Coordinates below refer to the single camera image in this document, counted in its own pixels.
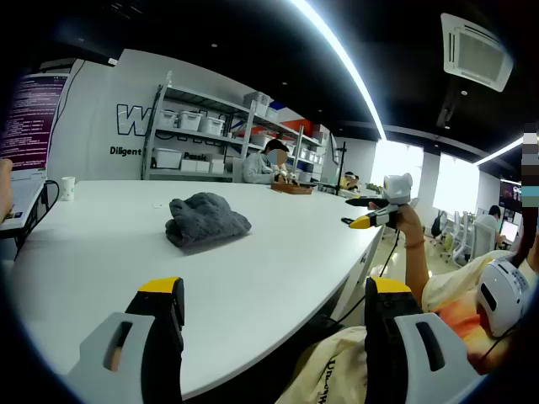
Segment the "person's right hand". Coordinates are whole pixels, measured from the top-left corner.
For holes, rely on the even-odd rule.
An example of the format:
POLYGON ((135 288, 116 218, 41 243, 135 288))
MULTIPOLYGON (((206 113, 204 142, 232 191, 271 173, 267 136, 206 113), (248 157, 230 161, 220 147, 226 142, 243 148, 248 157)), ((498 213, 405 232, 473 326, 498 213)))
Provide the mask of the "person's right hand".
POLYGON ((398 207, 396 229, 404 234, 406 248, 414 248, 424 243, 422 224, 410 205, 398 207))

